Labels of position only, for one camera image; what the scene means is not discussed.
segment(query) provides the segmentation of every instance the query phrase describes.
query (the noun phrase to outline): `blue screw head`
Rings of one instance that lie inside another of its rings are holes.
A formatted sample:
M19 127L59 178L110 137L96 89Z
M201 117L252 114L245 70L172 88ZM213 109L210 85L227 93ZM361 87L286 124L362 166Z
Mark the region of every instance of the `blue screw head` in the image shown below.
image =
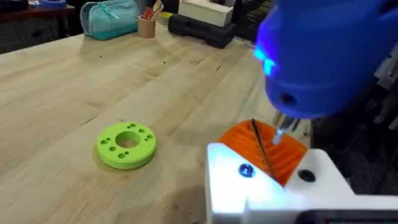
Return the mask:
M239 173L244 177L254 177L254 169L250 164L242 164L239 166Z

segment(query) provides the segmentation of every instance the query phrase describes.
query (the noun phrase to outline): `green 3d printed part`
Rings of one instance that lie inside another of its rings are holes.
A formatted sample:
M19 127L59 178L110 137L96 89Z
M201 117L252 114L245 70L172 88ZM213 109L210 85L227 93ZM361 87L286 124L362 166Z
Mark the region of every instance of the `green 3d printed part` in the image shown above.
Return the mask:
M138 123L117 123L106 128L97 139L97 153L107 165L134 169L148 163L156 150L155 134Z

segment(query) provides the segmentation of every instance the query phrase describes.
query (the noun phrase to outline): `blue led light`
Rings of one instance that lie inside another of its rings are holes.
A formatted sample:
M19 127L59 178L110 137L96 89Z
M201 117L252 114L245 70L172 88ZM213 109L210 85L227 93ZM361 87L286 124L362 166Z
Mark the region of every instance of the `blue led light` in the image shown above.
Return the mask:
M269 76L272 73L272 68L276 66L276 63L271 60L268 55L258 45L254 49L254 56L264 62L263 69L264 73Z
M270 75L272 72L272 68L275 66L275 62L271 59L264 60L264 73L266 75Z
M258 60L264 60L265 59L265 55L264 53L262 53L261 49L259 47L256 47L256 49L254 49L254 56L258 59Z

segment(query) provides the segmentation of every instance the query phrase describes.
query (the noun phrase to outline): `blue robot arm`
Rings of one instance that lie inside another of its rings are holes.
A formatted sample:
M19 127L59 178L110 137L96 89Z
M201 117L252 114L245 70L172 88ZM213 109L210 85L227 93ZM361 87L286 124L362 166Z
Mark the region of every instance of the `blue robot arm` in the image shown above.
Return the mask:
M347 106L398 41L395 2L275 0L254 54L277 110L311 119Z

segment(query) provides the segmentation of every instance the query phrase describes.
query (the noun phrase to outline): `wooden table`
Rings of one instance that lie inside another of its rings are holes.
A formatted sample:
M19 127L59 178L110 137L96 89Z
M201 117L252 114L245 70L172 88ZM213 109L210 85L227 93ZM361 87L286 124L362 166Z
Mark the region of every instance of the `wooden table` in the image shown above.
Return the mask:
M0 55L1 223L202 224L206 145L274 115L252 55L159 24L154 39L79 35ZM96 156L97 135L120 121L156 133L140 169Z
M0 14L0 22L21 21L31 18L46 19L54 17L57 20L58 37L64 38L66 37L66 28L63 17L74 13L75 7L69 5L67 5L65 9L47 9L29 6L28 10Z

